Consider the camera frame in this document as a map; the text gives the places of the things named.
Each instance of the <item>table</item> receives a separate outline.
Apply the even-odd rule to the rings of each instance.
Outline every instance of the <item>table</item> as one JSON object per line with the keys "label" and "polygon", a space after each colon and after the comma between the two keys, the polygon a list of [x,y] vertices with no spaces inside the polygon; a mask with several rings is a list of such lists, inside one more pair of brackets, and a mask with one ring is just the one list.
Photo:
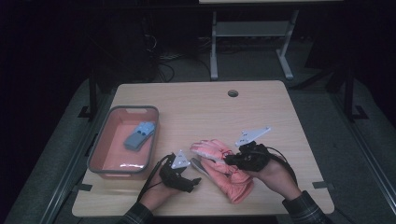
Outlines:
{"label": "table", "polygon": [[[228,91],[238,92],[230,97]],[[233,143],[241,131],[271,126],[257,139],[280,150],[293,167],[299,186],[306,189],[325,213],[333,211],[326,188],[315,189],[323,178],[304,135],[288,92],[280,81],[151,83],[120,85],[112,106],[154,105],[160,111],[154,160],[189,148],[202,139],[217,138],[237,152]],[[155,211],[156,216],[247,216],[287,214],[282,197],[255,180],[254,190],[240,204],[226,196],[205,175],[189,167],[183,177],[201,177],[192,193],[182,192]],[[135,202],[144,181],[105,180],[87,170],[73,206],[77,217],[122,216]]]}
{"label": "table", "polygon": [[[329,2],[343,0],[199,0],[200,4],[232,4],[232,3],[302,3]],[[288,21],[217,21],[217,12],[213,12],[212,46],[210,52],[210,79],[218,80],[218,62],[216,54],[216,37],[218,36],[284,36],[285,41],[276,50],[286,79],[294,79],[286,59],[286,51],[293,34],[299,10],[291,13]]]}

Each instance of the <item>person's hand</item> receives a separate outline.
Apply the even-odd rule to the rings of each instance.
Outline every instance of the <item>person's hand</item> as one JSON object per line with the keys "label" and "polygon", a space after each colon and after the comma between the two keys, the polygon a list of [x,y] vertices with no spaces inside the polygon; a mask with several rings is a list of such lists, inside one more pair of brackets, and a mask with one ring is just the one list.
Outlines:
{"label": "person's hand", "polygon": [[145,205],[151,212],[160,207],[166,200],[168,200],[173,195],[178,194],[181,190],[172,189],[165,186],[160,177],[160,169],[152,177],[149,188],[140,199],[140,203]]}
{"label": "person's hand", "polygon": [[270,160],[259,172],[244,172],[259,178],[269,189],[279,193],[288,201],[302,194],[286,168],[277,161]]}

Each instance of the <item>wooden table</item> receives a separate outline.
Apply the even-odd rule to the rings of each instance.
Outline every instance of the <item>wooden table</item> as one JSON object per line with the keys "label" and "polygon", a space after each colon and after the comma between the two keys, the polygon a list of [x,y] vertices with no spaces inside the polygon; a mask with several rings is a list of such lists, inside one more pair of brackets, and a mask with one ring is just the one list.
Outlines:
{"label": "wooden table", "polygon": [[[230,97],[228,91],[239,95]],[[189,148],[203,139],[217,138],[233,152],[241,131],[271,126],[256,140],[280,150],[293,167],[299,186],[306,189],[325,213],[333,211],[327,189],[315,189],[323,181],[304,130],[284,84],[280,81],[195,82],[128,84],[119,86],[112,106],[154,105],[160,111],[160,131],[154,160]],[[254,190],[240,204],[228,198],[205,175],[192,167],[183,174],[203,180],[192,193],[182,192],[155,211],[156,216],[246,216],[287,214],[281,196],[255,180]],[[144,181],[104,180],[87,170],[73,206],[77,217],[122,216],[136,201]]]}

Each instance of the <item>person's left hand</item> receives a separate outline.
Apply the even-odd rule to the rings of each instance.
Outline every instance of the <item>person's left hand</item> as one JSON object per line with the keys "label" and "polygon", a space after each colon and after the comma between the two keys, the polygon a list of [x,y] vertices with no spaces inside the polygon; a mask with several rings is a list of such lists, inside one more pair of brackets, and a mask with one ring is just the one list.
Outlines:
{"label": "person's left hand", "polygon": [[160,169],[152,177],[149,188],[140,199],[140,203],[145,205],[151,212],[160,207],[166,200],[168,200],[173,195],[181,192],[179,189],[172,189],[165,186],[160,177]]}

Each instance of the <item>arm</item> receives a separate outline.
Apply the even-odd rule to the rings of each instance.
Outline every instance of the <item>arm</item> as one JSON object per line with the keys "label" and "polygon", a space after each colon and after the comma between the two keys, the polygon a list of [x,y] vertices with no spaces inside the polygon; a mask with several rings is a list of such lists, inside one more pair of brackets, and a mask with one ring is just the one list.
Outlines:
{"label": "arm", "polygon": [[152,212],[180,190],[166,187],[159,175],[160,169],[152,178],[149,188],[142,199],[136,202],[121,218],[118,224],[148,224],[152,221]]}
{"label": "arm", "polygon": [[285,198],[282,203],[294,223],[332,223],[312,200],[308,192],[301,192],[286,168],[277,161],[270,160],[259,172],[245,172],[259,178],[269,189]]}

